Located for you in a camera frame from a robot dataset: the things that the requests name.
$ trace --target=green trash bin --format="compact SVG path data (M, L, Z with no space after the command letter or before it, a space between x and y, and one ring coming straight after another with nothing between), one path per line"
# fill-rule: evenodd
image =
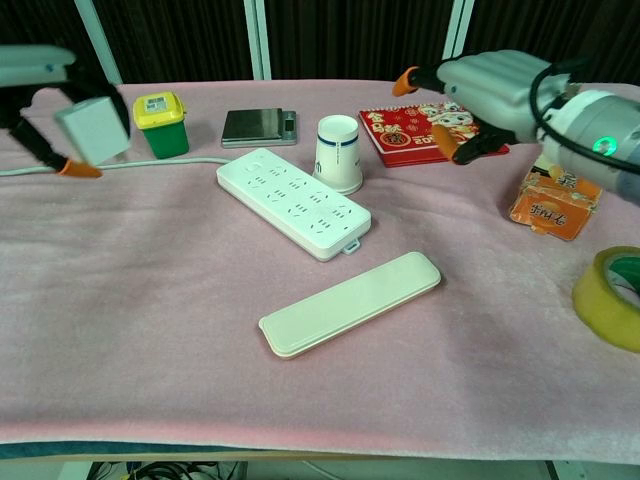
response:
M136 99L133 119L156 158L175 157L189 151L185 113L184 105L173 92L153 93Z

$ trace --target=orange snack package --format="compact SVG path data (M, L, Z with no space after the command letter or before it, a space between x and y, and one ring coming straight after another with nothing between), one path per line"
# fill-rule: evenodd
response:
M520 186L511 220L539 234L573 240L596 210L602 189L541 155Z

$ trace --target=digital scale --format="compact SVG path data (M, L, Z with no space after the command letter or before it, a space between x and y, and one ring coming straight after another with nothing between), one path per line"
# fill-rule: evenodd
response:
M296 112L281 108L230 110L222 132L223 148L295 145Z

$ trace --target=pink tablecloth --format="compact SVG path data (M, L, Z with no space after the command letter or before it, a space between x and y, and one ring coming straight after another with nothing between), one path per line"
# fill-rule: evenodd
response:
M441 99L366 81L122 91L168 88L191 156L246 152L220 148L229 109L297 110L299 144L273 150L307 171L321 117ZM61 150L50 118L65 104L43 92L29 112ZM133 140L128 159L150 159ZM33 164L0 142L3 167ZM606 194L571 243L512 223L538 153L387 170L361 132L352 198L373 227L326 264L221 190L215 165L0 179L0 442L640 463L640 356L595 337L570 299L597 251L640 243L640 209ZM260 317L411 250L440 268L437 289L292 361L268 349Z

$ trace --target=dark curtain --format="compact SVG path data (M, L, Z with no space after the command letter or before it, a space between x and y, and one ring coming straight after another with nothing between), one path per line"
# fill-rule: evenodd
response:
M125 83L253 79L242 0L94 0Z
M452 0L265 0L273 78L395 80L442 58Z
M476 0L465 53L504 48L548 61L587 55L579 81L640 84L640 1Z
M0 44L64 47L92 75L104 75L73 0L0 0L0 25Z

